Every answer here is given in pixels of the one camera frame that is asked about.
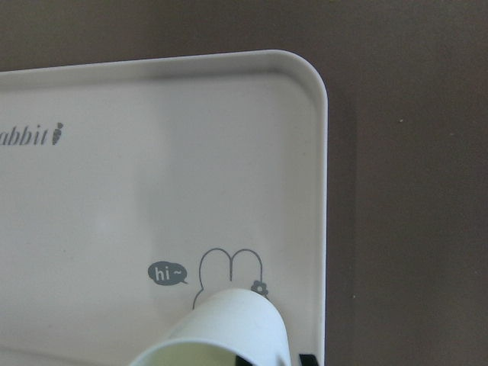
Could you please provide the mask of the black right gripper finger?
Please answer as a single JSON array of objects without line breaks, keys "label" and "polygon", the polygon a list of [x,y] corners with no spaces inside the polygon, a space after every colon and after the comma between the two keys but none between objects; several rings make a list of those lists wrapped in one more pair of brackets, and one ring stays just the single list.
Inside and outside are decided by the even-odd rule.
[{"label": "black right gripper finger", "polygon": [[297,352],[300,366],[319,366],[319,352],[316,347],[301,347]]}]

